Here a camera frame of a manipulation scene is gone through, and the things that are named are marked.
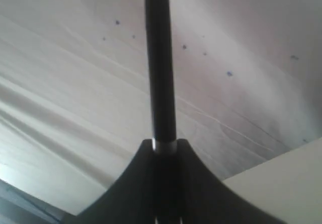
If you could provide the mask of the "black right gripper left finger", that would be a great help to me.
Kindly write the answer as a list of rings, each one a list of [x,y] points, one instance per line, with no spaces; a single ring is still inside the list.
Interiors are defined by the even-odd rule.
[[[154,152],[145,139],[123,174],[74,223],[155,223]]]

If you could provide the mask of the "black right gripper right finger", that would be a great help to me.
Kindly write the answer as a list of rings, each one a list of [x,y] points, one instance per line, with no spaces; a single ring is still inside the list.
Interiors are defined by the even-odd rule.
[[[179,139],[179,169],[183,223],[284,223],[225,186],[185,139]]]

